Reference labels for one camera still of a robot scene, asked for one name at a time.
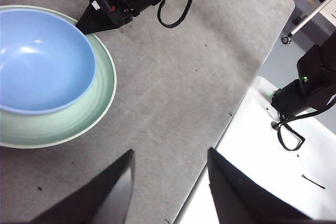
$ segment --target floor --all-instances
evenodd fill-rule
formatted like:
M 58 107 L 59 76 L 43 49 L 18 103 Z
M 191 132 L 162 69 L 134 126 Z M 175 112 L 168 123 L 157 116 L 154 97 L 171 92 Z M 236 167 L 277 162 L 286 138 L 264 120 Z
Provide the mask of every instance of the floor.
M 288 34 L 289 31 L 294 27 L 292 20 L 298 16 L 300 10 L 309 7 L 309 4 L 306 3 L 307 0 L 294 0 L 294 2 L 296 4 L 296 10 L 291 15 L 287 25 L 277 39 L 268 58 L 257 74 L 259 76 L 265 77 L 277 87 L 284 87 L 294 79 L 297 79 L 297 61 L 315 43 L 321 43 L 315 39 L 316 34 L 324 33 L 325 37 L 332 32 L 332 29 L 335 29 L 334 27 L 331 27 L 328 22 L 323 22 L 323 20 L 315 20 L 315 22 L 312 22 L 314 24 L 308 23 L 309 25 L 305 29 L 297 32 L 293 36 L 293 41 L 291 44 L 284 45 L 281 42 L 281 37 Z M 331 108 L 329 111 L 316 116 L 316 119 L 318 119 L 330 131 L 336 134 L 336 106 Z

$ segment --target gray tabletop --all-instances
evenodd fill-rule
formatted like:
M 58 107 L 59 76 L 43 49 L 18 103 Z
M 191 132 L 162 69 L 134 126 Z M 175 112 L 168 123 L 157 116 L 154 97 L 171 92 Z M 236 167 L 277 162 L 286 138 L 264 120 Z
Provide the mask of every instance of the gray tabletop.
M 1 0 L 78 19 L 88 0 Z M 167 0 L 175 21 L 187 0 Z M 130 26 L 98 33 L 117 69 L 108 114 L 83 136 L 39 150 L 1 148 L 1 218 L 30 220 L 135 150 L 127 224 L 178 214 L 258 68 L 288 20 L 292 0 L 194 0 L 186 20 L 162 27 L 156 7 Z

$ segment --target white surface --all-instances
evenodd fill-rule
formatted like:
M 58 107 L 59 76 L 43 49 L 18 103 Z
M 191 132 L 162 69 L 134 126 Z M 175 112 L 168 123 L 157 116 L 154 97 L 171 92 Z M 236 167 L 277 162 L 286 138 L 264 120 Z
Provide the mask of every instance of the white surface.
M 309 217 L 336 219 L 336 136 L 316 119 L 303 119 L 290 125 L 306 137 L 306 142 L 296 152 L 283 149 L 270 126 L 277 112 L 268 100 L 276 89 L 262 77 L 255 79 L 217 150 L 261 187 Z M 282 135 L 289 147 L 297 144 L 286 131 Z M 302 174 L 326 189 L 302 178 Z M 205 171 L 180 224 L 218 224 L 208 184 Z
M 320 13 L 336 26 L 336 0 L 331 0 Z

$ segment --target black wire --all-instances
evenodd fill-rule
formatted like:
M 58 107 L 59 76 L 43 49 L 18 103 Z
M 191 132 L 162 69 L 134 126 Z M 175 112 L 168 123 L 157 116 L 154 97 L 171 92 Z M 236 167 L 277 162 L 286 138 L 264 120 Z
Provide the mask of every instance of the black wire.
M 331 102 L 329 102 L 328 105 L 326 105 L 322 110 L 316 110 L 314 112 L 307 113 L 307 114 L 304 114 L 304 115 L 297 115 L 297 116 L 292 116 L 290 118 L 286 118 L 284 120 L 281 120 L 279 123 L 277 123 L 275 125 L 275 127 L 280 126 L 281 124 L 284 124 L 284 123 L 290 123 L 290 122 L 293 122 L 293 121 L 296 121 L 296 120 L 299 120 L 299 119 L 310 118 L 312 116 L 319 115 L 319 114 L 327 111 L 331 107 L 333 107 L 335 104 L 336 104 L 336 97 L 334 97 L 331 100 Z
M 292 116 L 290 118 L 284 118 L 284 116 L 282 114 L 280 114 L 280 122 L 277 123 L 276 125 L 274 125 L 273 128 L 277 129 L 277 131 L 278 131 L 278 140 L 279 140 L 280 144 L 283 146 L 283 148 L 285 148 L 288 151 L 297 151 L 299 148 L 301 148 L 301 146 L 303 145 L 304 141 L 306 140 L 303 136 L 301 136 L 299 133 L 297 133 L 295 130 L 293 130 L 288 125 L 288 123 L 296 121 L 296 120 L 299 120 L 299 119 L 310 118 L 312 116 L 319 115 L 319 114 L 327 111 L 331 107 L 333 107 L 335 104 L 336 104 L 336 96 L 322 110 L 316 110 L 316 111 L 311 112 L 311 113 L 307 113 L 307 114 L 304 114 L 304 115 L 298 115 L 298 116 Z M 293 133 L 294 135 L 296 135 L 301 140 L 301 142 L 299 143 L 299 145 L 297 147 L 295 147 L 294 149 L 289 149 L 285 145 L 285 143 L 283 142 L 282 135 L 281 135 L 281 127 L 282 126 L 284 126 L 288 131 L 290 131 L 291 133 Z
M 280 114 L 280 119 L 282 119 L 282 120 L 285 119 L 282 114 Z M 294 149 L 289 149 L 285 145 L 285 143 L 283 142 L 282 135 L 281 135 L 281 127 L 282 126 L 284 126 L 288 131 L 290 131 L 291 133 L 293 133 L 294 135 L 296 135 L 300 139 L 301 142 Z M 288 150 L 290 152 L 294 152 L 294 151 L 297 151 L 299 148 L 301 148 L 301 146 L 303 145 L 303 143 L 305 142 L 306 139 L 303 136 L 301 136 L 299 133 L 297 133 L 295 130 L 293 130 L 287 123 L 284 123 L 278 129 L 278 140 L 279 140 L 280 144 L 283 146 L 283 148 L 285 148 L 286 150 Z
M 323 70 L 324 72 L 327 72 L 327 73 L 336 73 L 336 70 L 329 69 L 329 68 L 325 68 L 325 67 L 322 67 L 322 70 Z
M 192 4 L 193 0 L 188 0 L 186 6 L 185 6 L 185 9 L 181 15 L 181 17 L 178 19 L 178 21 L 172 23 L 172 24 L 166 24 L 162 21 L 161 19 L 161 10 L 162 10 L 162 7 L 164 6 L 164 4 L 166 3 L 166 0 L 162 0 L 160 5 L 159 5 L 159 9 L 157 10 L 158 11 L 158 20 L 160 22 L 161 25 L 163 25 L 164 27 L 166 28 L 175 28 L 176 26 L 178 26 L 184 19 L 185 17 L 187 16 L 188 14 L 188 11 L 191 7 L 191 4 Z

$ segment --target green plate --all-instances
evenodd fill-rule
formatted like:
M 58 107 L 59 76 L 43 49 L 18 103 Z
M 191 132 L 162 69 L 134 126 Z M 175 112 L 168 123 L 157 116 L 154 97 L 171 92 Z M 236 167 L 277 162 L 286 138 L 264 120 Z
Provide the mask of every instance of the green plate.
M 69 16 L 42 7 L 8 5 L 0 6 L 0 9 L 22 7 L 45 10 L 76 23 Z M 116 92 L 116 69 L 101 40 L 93 34 L 86 37 L 98 62 L 96 79 L 91 89 L 74 105 L 53 114 L 21 115 L 1 111 L 1 146 L 42 148 L 61 144 L 87 132 L 107 113 Z

